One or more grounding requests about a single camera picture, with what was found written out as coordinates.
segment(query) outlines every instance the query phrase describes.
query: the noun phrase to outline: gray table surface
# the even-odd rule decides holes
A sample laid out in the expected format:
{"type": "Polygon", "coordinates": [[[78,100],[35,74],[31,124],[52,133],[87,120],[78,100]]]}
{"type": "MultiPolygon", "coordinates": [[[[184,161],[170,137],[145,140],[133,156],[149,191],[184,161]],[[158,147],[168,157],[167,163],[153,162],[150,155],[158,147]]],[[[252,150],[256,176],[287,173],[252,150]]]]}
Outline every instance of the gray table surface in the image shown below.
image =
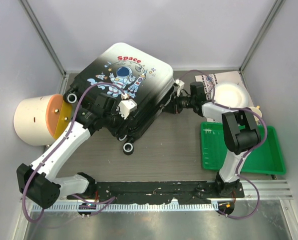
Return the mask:
{"type": "MultiPolygon", "coordinates": [[[[175,71],[174,78],[183,73],[175,71]]],[[[76,75],[70,74],[67,88],[76,75]]],[[[199,74],[190,73],[183,79],[186,90],[195,81],[195,75],[199,74]]],[[[122,152],[123,143],[103,128],[75,151],[58,177],[84,172],[97,181],[213,180],[216,172],[201,167],[200,124],[205,120],[191,109],[178,115],[161,113],[135,142],[130,156],[122,152]]],[[[253,180],[272,179],[264,174],[244,175],[253,180]]]]}

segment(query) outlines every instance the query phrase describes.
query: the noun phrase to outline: white cylinder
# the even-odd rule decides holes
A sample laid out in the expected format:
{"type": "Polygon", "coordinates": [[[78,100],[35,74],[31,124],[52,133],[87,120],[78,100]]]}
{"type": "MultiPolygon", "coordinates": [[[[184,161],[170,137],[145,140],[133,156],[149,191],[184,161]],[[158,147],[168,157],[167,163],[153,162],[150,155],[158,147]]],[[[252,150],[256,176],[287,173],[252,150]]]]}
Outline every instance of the white cylinder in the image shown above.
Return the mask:
{"type": "Polygon", "coordinates": [[[54,143],[62,95],[34,97],[19,103],[13,118],[17,135],[32,146],[54,143]]]}

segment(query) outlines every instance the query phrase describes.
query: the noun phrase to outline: white bowl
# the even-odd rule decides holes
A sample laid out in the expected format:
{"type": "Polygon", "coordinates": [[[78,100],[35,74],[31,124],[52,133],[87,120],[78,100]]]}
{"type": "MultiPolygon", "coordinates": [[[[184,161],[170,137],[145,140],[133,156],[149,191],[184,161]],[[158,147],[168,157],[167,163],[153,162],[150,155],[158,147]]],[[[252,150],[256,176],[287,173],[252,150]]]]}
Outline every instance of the white bowl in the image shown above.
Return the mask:
{"type": "Polygon", "coordinates": [[[214,100],[227,107],[245,108],[249,103],[249,94],[243,87],[233,82],[222,82],[215,85],[214,100]]]}

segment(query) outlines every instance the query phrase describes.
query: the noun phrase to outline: cable connector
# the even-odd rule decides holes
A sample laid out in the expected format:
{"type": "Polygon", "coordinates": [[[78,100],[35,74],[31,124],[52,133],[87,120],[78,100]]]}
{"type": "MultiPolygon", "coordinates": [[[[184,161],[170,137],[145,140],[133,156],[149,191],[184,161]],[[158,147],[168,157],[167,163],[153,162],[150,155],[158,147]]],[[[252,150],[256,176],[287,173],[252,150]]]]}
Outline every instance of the cable connector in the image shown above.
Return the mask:
{"type": "Polygon", "coordinates": [[[121,98],[122,98],[122,100],[128,99],[129,98],[129,94],[127,94],[127,93],[121,93],[121,98]]]}

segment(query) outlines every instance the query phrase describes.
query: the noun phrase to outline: space cartoon print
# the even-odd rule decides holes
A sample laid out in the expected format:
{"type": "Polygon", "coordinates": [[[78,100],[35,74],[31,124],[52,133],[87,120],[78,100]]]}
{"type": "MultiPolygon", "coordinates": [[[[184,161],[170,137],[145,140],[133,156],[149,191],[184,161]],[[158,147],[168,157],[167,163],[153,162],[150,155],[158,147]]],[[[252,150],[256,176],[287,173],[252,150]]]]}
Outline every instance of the space cartoon print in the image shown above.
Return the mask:
{"type": "Polygon", "coordinates": [[[103,71],[96,72],[94,78],[89,78],[87,81],[91,85],[104,82],[98,88],[107,90],[108,95],[116,98],[122,92],[112,85],[105,84],[111,81],[112,84],[123,89],[129,97],[135,98],[141,83],[147,79],[148,75],[154,77],[154,71],[156,71],[154,68],[146,69],[140,59],[131,56],[118,56],[114,63],[107,61],[103,71]]]}

